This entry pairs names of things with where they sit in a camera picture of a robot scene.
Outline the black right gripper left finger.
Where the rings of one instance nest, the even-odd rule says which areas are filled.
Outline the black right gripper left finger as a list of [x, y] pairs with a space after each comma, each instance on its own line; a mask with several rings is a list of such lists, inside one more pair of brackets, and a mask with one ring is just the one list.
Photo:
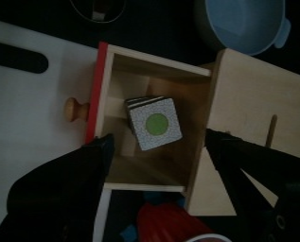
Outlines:
[[93, 242], [114, 136], [97, 137], [13, 184], [0, 242]]

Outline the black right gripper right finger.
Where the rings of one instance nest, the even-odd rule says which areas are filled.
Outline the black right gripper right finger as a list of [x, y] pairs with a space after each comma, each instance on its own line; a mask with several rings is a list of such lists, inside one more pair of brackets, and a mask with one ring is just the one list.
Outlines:
[[236, 209], [241, 242], [300, 242], [300, 158], [207, 131], [205, 147]]

